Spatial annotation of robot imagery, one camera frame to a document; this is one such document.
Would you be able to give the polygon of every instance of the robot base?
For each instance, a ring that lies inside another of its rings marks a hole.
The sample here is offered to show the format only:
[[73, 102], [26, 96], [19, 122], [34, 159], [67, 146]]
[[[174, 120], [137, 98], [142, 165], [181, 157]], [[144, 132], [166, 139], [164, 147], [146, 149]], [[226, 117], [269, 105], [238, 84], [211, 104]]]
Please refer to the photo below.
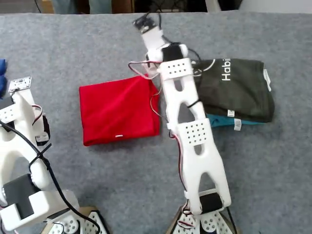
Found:
[[[100, 212], [95, 207], [81, 207], [79, 209], [83, 215], [88, 216], [93, 219], [101, 228], [100, 234], [110, 234], [108, 227], [101, 216]], [[70, 232], [71, 224], [65, 224], [65, 226], [60, 224], [47, 224], [42, 230], [41, 234], [66, 234]], [[97, 233], [97, 228], [89, 221], [84, 220], [80, 229], [77, 230], [76, 234], [95, 234]]]
[[[186, 216], [181, 209], [182, 207], [176, 213], [166, 234], [235, 234], [231, 222], [220, 212], [198, 215], [196, 222], [192, 215]], [[177, 224], [179, 220], [195, 224], [195, 228], [184, 229]], [[238, 227], [236, 230], [237, 234], [242, 234]]]

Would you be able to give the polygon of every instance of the folded red fabric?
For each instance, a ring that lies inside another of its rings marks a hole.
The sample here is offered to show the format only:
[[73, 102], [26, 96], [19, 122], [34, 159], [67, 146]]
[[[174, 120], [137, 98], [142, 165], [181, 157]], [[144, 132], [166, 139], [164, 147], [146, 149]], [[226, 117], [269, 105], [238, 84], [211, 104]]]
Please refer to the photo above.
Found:
[[79, 87], [83, 144], [159, 135], [157, 92], [141, 76]]

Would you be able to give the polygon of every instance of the white label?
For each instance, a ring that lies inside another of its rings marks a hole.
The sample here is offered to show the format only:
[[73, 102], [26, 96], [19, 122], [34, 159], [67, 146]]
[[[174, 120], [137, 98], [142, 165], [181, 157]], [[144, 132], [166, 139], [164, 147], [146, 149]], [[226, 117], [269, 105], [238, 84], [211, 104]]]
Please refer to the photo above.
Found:
[[228, 110], [228, 117], [234, 117], [235, 111]]
[[242, 128], [242, 121], [238, 118], [235, 118], [234, 119], [234, 130], [240, 131], [241, 128]]
[[270, 77], [269, 77], [267, 69], [263, 69], [263, 77], [264, 77], [265, 81], [267, 82], [268, 90], [271, 92], [272, 91], [272, 89], [270, 87], [271, 80], [270, 80]]
[[44, 142], [49, 140], [49, 135], [46, 132], [43, 132], [40, 136], [36, 136], [37, 142]]

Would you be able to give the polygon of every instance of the gray carpet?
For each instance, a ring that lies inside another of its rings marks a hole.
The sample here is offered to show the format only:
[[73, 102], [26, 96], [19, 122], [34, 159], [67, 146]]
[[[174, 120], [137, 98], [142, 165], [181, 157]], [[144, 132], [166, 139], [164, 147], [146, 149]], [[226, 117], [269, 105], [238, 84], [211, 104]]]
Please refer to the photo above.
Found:
[[[163, 234], [184, 201], [177, 146], [165, 126], [157, 137], [82, 145], [78, 87], [133, 76], [127, 62], [146, 52], [131, 24], [138, 16], [0, 16], [0, 57], [8, 59], [9, 79], [34, 76], [33, 96], [50, 120], [46, 156], [62, 188], [81, 206], [99, 207], [115, 234]], [[312, 15], [164, 14], [163, 29], [205, 59], [265, 63], [273, 123], [213, 130], [232, 213], [245, 234], [311, 233]], [[26, 172], [26, 163], [16, 171]]]

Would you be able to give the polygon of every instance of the black cable tie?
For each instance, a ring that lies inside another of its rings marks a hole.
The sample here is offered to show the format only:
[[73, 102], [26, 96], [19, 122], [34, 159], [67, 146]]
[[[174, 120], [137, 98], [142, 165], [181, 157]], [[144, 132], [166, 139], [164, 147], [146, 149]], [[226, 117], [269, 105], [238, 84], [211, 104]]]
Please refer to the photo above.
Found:
[[189, 105], [189, 106], [187, 106], [187, 108], [191, 108], [191, 107], [193, 107], [195, 104], [197, 104], [198, 102], [201, 102], [201, 100], [200, 99], [198, 99], [196, 102], [194, 102], [193, 104], [191, 104], [191, 105]]

